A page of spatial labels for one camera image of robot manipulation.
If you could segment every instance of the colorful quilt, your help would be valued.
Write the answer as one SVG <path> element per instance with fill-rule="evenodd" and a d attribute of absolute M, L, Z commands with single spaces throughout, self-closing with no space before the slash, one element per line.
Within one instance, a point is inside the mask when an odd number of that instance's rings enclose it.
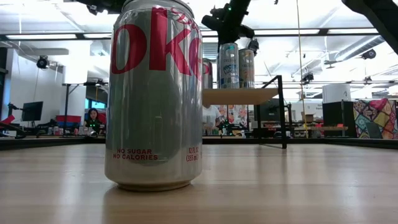
<path fill-rule="evenodd" d="M 398 139 L 396 103 L 388 99 L 354 102 L 354 119 L 358 138 L 369 138 L 366 123 L 379 125 L 383 139 Z"/>

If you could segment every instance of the silver can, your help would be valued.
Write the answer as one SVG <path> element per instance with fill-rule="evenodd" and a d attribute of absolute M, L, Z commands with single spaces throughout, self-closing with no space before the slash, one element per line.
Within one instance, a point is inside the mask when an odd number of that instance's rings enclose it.
<path fill-rule="evenodd" d="M 203 75 L 201 77 L 202 89 L 213 88 L 213 64 L 210 59 L 203 59 Z"/>
<path fill-rule="evenodd" d="M 239 88 L 238 45 L 235 43 L 220 46 L 220 87 Z"/>
<path fill-rule="evenodd" d="M 201 172 L 201 34 L 179 0 L 126 1 L 114 25 L 105 174 L 170 190 Z"/>
<path fill-rule="evenodd" d="M 254 52 L 250 49 L 239 50 L 239 87 L 254 86 Z"/>

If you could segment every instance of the person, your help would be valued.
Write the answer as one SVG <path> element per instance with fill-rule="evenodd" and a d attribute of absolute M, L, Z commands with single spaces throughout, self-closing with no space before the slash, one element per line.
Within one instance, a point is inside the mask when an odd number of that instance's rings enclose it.
<path fill-rule="evenodd" d="M 93 128 L 98 134 L 100 133 L 101 122 L 98 119 L 98 111 L 95 108 L 88 110 L 88 119 L 85 120 L 84 126 L 87 128 Z"/>
<path fill-rule="evenodd" d="M 216 127 L 221 122 L 221 113 L 218 108 L 214 105 L 202 106 L 202 123 L 207 134 L 211 133 L 211 130 L 216 129 Z"/>

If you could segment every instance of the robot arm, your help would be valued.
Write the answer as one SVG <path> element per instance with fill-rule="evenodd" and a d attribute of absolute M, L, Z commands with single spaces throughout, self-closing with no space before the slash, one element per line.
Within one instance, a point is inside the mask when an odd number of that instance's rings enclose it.
<path fill-rule="evenodd" d="M 398 54 L 398 7 L 392 0 L 342 0 L 352 11 L 364 15 Z"/>
<path fill-rule="evenodd" d="M 126 0 L 76 0 L 87 5 L 88 11 L 97 15 L 98 12 L 107 10 L 110 14 L 119 14 Z"/>
<path fill-rule="evenodd" d="M 86 4 L 88 10 L 97 14 L 105 9 L 120 13 L 126 0 L 76 0 Z M 211 10 L 212 16 L 204 16 L 202 23 L 218 32 L 219 44 L 235 42 L 241 36 L 253 38 L 254 31 L 241 25 L 251 0 L 231 0 L 222 9 Z M 398 6 L 392 0 L 342 0 L 352 11 L 364 15 L 381 36 L 398 54 Z"/>

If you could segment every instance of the table surface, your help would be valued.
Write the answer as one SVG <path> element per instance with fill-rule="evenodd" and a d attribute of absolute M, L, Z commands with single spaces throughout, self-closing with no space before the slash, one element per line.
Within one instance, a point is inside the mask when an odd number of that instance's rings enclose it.
<path fill-rule="evenodd" d="M 119 190 L 104 144 L 0 151 L 0 223 L 398 223 L 398 152 L 203 146 L 188 187 Z"/>
<path fill-rule="evenodd" d="M 312 131 L 347 131 L 348 127 L 308 127 L 307 130 Z M 294 128 L 294 131 L 305 131 L 304 127 Z"/>
<path fill-rule="evenodd" d="M 278 95 L 278 89 L 205 89 L 202 95 L 203 105 L 260 105 Z"/>

